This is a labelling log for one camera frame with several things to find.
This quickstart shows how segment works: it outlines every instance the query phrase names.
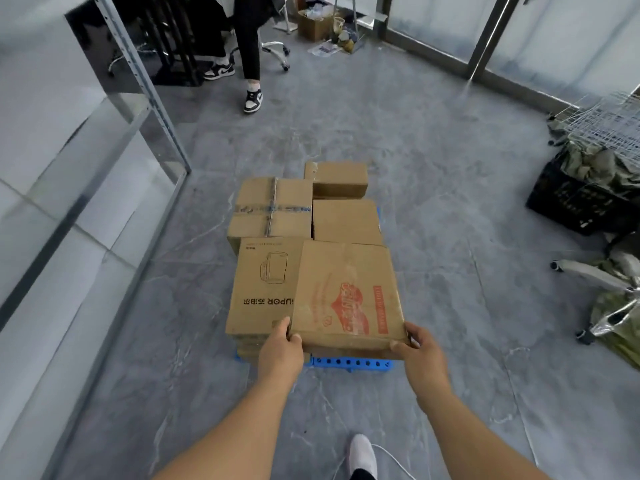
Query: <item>floor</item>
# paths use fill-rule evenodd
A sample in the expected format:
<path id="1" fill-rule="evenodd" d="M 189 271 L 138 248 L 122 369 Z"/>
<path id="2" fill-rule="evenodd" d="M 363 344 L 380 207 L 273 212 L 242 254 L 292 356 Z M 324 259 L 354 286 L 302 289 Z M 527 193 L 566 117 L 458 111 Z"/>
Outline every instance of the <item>floor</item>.
<path id="1" fill-rule="evenodd" d="M 447 353 L 455 391 L 493 431 L 558 480 L 636 479 L 640 376 L 572 338 L 595 290 L 551 272 L 600 255 L 524 208 L 551 156 L 545 116 L 370 41 L 355 55 L 263 56 L 265 103 L 241 113 L 239 76 L 159 88 L 193 163 L 155 256 L 58 471 L 58 480 L 140 479 L 215 426 L 255 371 L 225 319 L 236 259 L 225 233 L 242 179 L 301 177 L 308 159 L 368 163 L 407 319 Z M 362 432 L 419 480 L 448 478 L 402 363 L 305 369 L 289 395 L 273 479 L 331 479 Z M 381 479 L 403 474 L 378 455 Z M 344 465 L 337 478 L 347 478 Z"/>

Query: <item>red rectangular label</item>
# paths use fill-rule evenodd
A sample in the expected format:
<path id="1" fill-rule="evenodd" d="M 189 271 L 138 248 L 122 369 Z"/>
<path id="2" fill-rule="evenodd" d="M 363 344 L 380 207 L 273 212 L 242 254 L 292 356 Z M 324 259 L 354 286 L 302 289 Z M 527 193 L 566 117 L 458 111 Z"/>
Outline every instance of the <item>red rectangular label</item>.
<path id="1" fill-rule="evenodd" d="M 382 293 L 382 286 L 373 287 L 373 298 L 376 300 L 376 316 L 378 317 L 378 333 L 387 335 L 387 310 L 385 309 L 385 297 Z"/>

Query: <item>stacked cardboard box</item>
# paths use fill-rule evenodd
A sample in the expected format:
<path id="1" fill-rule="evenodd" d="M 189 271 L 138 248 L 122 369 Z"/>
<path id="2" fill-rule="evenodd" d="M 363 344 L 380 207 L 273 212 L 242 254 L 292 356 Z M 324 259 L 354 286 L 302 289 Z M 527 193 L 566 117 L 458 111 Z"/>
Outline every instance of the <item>stacked cardboard box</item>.
<path id="1" fill-rule="evenodd" d="M 408 343 L 396 274 L 367 167 L 308 162 L 304 180 L 243 183 L 228 230 L 238 256 L 227 333 L 254 360 L 274 325 L 291 317 L 315 356 L 393 358 Z"/>

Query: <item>chair wheel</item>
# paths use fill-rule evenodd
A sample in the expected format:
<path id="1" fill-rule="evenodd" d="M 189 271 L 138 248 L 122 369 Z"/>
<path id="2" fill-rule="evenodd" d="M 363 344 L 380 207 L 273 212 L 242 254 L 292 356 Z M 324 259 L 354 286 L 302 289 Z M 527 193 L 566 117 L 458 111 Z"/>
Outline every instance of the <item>chair wheel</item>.
<path id="1" fill-rule="evenodd" d="M 585 328 L 575 333 L 575 339 L 583 345 L 591 345 L 596 341 L 596 336 Z"/>

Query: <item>frosted glass door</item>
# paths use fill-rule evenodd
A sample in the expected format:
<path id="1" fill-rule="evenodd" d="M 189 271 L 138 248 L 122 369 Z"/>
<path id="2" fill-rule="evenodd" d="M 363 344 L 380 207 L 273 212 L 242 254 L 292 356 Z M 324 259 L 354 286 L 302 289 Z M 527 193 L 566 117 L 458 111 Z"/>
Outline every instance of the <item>frosted glass door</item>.
<path id="1" fill-rule="evenodd" d="M 495 1 L 392 0 L 388 27 L 468 62 Z"/>
<path id="2" fill-rule="evenodd" d="M 640 84 L 640 0 L 520 0 L 487 64 L 574 102 Z"/>

